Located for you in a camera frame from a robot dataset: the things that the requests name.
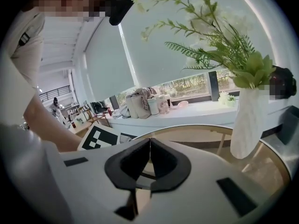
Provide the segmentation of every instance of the wooden table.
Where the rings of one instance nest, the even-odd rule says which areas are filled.
[[[86,134],[88,128],[92,125],[92,123],[86,121],[83,124],[80,124],[76,122],[75,125],[76,128],[73,128],[73,126],[71,125],[69,131],[82,138],[84,137],[84,135]]]
[[[214,153],[259,183],[270,194],[288,185],[291,176],[286,164],[263,140],[259,141],[246,158],[241,160],[235,158],[230,152],[232,132],[233,129],[228,127],[186,125],[161,129],[135,139],[158,138]],[[152,165],[148,163],[143,172],[153,175]]]

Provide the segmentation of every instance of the roller shade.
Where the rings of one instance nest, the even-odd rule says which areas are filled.
[[[134,86],[118,26],[104,18],[85,52],[87,73],[96,101]]]
[[[269,54],[273,58],[271,45],[263,27],[243,0],[215,1],[218,1],[219,6],[222,8],[229,6],[233,11],[241,12],[240,15],[246,15],[253,25],[253,30],[249,31],[248,35],[255,48],[263,56]],[[179,8],[181,7],[176,7],[174,2],[170,1],[165,4],[159,4],[147,13],[142,14],[133,6],[121,22],[136,76],[142,87],[154,86],[206,72],[202,70],[182,70],[186,63],[186,57],[177,51],[168,49],[164,45],[164,42],[170,41],[184,43],[185,45],[193,44],[194,39],[191,37],[185,38],[183,32],[174,35],[173,30],[161,28],[154,31],[147,42],[141,40],[140,33],[145,27],[157,23],[158,20],[166,21],[169,18],[186,24],[186,12],[180,11],[177,13]]]

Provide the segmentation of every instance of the white vase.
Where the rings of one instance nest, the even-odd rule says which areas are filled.
[[[267,118],[269,91],[241,89],[230,152],[237,159],[247,157],[258,144]]]

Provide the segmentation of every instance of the checkered marker board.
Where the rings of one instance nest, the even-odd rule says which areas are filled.
[[[78,150],[89,150],[117,145],[120,143],[120,136],[120,132],[94,123],[82,139]]]

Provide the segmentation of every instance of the round table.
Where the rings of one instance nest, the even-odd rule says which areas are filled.
[[[157,138],[214,153],[261,185],[270,195],[285,187],[291,180],[290,173],[279,154],[263,140],[244,159],[237,159],[230,153],[233,129],[213,125],[185,125],[164,128],[137,137]],[[151,172],[150,165],[143,171]]]

